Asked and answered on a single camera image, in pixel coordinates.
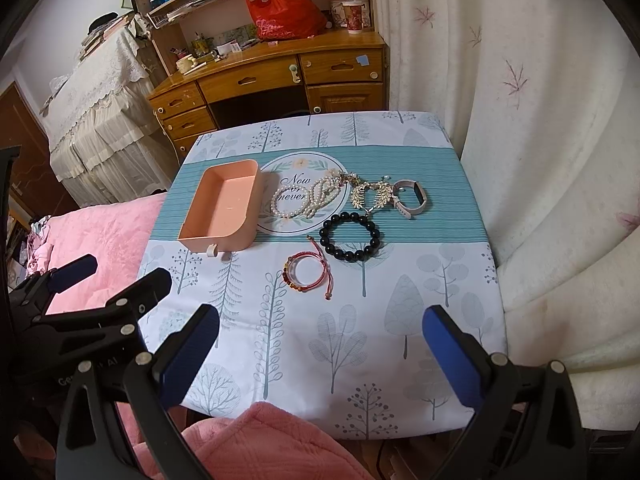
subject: paper cup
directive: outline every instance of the paper cup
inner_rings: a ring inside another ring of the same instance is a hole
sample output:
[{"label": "paper cup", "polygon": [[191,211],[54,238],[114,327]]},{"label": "paper cup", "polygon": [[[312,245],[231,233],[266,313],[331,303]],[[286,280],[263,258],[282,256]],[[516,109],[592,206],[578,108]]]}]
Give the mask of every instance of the paper cup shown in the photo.
[{"label": "paper cup", "polygon": [[347,0],[342,2],[344,17],[347,21],[349,34],[362,32],[362,0]]}]

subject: red string bracelet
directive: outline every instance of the red string bracelet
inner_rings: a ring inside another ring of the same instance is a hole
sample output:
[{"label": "red string bracelet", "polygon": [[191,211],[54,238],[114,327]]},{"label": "red string bracelet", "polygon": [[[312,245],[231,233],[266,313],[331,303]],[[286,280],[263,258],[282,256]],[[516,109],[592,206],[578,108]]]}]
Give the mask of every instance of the red string bracelet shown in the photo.
[{"label": "red string bracelet", "polygon": [[[316,288],[316,286],[320,285],[320,283],[324,281],[325,276],[329,276],[329,280],[326,284],[326,293],[324,295],[324,298],[327,300],[330,300],[331,293],[334,290],[334,277],[331,275],[331,269],[329,269],[329,264],[324,259],[324,254],[322,253],[322,249],[316,243],[313,237],[307,235],[306,238],[314,245],[314,247],[316,248],[316,251],[318,252],[314,253],[312,251],[302,251],[300,253],[296,253],[293,256],[290,256],[289,258],[287,258],[287,261],[284,264],[284,268],[282,269],[282,281],[285,282],[287,285],[289,285],[293,290],[297,290],[299,292],[306,292],[308,290],[311,290],[312,288]],[[316,258],[320,261],[320,263],[322,264],[322,275],[313,283],[310,283],[309,285],[302,285],[301,283],[295,281],[295,278],[290,272],[290,267],[295,260],[299,258],[307,258],[307,257]]]}]

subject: wooden door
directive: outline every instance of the wooden door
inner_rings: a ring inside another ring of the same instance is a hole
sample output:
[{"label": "wooden door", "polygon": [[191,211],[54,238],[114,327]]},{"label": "wooden door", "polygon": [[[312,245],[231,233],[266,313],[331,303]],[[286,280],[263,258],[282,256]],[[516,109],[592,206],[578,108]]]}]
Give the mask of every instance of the wooden door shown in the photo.
[{"label": "wooden door", "polygon": [[38,218],[78,209],[53,173],[49,165],[49,141],[14,83],[0,96],[0,128],[0,148],[20,146],[20,156],[11,173],[16,200]]},{"label": "wooden door", "polygon": [[383,110],[383,83],[345,83],[306,87],[309,111],[313,114]]}]

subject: peach storage tray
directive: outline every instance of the peach storage tray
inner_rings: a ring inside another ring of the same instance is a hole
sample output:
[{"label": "peach storage tray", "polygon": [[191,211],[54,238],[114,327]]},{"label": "peach storage tray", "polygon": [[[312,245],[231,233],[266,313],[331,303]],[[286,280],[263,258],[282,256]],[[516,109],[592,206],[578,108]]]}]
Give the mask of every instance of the peach storage tray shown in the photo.
[{"label": "peach storage tray", "polygon": [[263,182],[255,160],[205,170],[178,241],[192,253],[242,251],[255,238]]}]

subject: red plastic bag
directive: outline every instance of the red plastic bag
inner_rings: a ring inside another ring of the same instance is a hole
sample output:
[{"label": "red plastic bag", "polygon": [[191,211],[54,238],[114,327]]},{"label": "red plastic bag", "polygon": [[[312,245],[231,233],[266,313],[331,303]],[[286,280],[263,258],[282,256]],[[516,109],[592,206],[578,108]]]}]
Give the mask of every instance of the red plastic bag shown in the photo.
[{"label": "red plastic bag", "polygon": [[261,40],[293,40],[320,34],[326,18],[311,0],[245,0]]}]

